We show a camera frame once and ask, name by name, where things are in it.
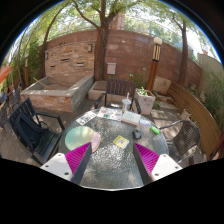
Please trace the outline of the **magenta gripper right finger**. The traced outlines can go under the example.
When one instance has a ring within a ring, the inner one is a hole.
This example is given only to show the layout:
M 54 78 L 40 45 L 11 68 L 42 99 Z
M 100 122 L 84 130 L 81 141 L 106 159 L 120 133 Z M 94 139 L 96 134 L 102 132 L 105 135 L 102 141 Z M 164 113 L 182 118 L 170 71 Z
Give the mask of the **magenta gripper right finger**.
M 157 154 L 140 144 L 133 144 L 133 155 L 144 185 L 182 169 L 168 154 Z

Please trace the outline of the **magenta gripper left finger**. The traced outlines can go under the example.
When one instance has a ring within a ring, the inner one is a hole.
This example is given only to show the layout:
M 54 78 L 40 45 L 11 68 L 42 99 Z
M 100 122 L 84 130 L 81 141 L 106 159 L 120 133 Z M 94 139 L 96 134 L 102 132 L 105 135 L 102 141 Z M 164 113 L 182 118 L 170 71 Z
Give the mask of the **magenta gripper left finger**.
M 79 185 L 91 154 L 92 144 L 86 143 L 66 154 L 55 154 L 41 169 Z

